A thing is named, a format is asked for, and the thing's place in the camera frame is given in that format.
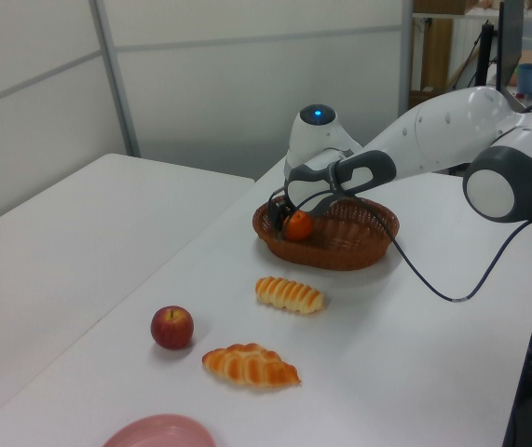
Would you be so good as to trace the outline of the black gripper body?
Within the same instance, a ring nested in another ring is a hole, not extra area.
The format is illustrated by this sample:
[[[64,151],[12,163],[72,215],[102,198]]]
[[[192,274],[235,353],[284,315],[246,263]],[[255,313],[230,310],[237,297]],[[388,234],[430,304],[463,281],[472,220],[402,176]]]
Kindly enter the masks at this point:
[[[287,196],[277,196],[274,198],[274,221],[284,222],[294,211],[293,203]]]

